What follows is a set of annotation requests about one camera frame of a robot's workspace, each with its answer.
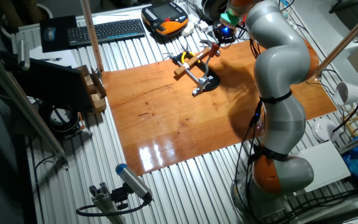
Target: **black keyboard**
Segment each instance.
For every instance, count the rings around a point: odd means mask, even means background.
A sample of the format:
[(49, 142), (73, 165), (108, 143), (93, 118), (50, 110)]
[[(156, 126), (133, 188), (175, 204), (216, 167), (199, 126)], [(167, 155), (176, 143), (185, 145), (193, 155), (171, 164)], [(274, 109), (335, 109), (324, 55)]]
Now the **black keyboard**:
[[(145, 36), (140, 19), (98, 24), (94, 26), (94, 29), (99, 44)], [(86, 27), (67, 29), (67, 36), (69, 46), (91, 45), (90, 35)]]

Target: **white desk lamp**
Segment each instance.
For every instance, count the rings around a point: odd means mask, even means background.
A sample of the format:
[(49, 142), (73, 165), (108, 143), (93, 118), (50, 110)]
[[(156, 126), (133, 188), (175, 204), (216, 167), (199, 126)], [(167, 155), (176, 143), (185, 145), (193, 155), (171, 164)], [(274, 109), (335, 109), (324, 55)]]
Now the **white desk lamp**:
[[(353, 104), (354, 102), (358, 101), (358, 86), (341, 82), (336, 86), (334, 98), (335, 102), (340, 106)], [(313, 124), (314, 137), (321, 142), (326, 142), (328, 140), (335, 142), (339, 137), (339, 133), (336, 131), (344, 126), (346, 122), (352, 118), (357, 110), (358, 104), (354, 111), (338, 127), (329, 119), (319, 119)]]

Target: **wooden table surface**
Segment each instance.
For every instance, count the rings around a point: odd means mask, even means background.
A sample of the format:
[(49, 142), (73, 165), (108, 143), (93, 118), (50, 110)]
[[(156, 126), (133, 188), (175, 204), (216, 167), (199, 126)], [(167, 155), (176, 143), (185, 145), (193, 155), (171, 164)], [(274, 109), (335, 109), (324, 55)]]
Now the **wooden table surface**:
[[(190, 77), (174, 78), (178, 67), (170, 60), (106, 72), (103, 83), (127, 165), (142, 175), (241, 142), (259, 100), (254, 63), (248, 42), (222, 50), (209, 63), (220, 86), (197, 97)], [(321, 85), (291, 89), (307, 119), (336, 110)]]

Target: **wooden post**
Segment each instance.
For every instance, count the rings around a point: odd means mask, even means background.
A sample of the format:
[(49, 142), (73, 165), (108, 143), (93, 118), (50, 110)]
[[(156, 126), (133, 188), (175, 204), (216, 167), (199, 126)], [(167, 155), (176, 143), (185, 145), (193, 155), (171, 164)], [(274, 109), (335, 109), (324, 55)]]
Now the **wooden post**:
[(89, 0), (81, 0), (81, 6), (85, 17), (86, 27), (88, 28), (89, 38), (91, 39), (94, 58), (96, 59), (96, 65), (98, 66), (98, 73), (102, 73), (104, 71), (103, 63), (99, 51), (98, 37), (96, 36), (96, 31), (92, 21)]

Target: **paper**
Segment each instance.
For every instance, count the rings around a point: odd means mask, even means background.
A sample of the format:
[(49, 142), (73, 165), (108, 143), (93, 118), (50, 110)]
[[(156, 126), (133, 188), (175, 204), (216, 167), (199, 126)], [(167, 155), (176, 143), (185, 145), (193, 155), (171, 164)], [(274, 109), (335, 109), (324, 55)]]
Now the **paper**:
[[(30, 50), (30, 58), (33, 59), (49, 59), (46, 62), (54, 63), (56, 65), (61, 65), (64, 67), (71, 66), (72, 68), (78, 67), (78, 64), (74, 58), (73, 53), (71, 50), (61, 50), (58, 52), (48, 52), (42, 53), (42, 46), (36, 47)], [(54, 61), (54, 58), (61, 58), (59, 61)]]
[(119, 14), (111, 14), (108, 16), (95, 16), (92, 18), (93, 24), (104, 24), (107, 22), (124, 21), (128, 19), (140, 19), (140, 12), (123, 12)]

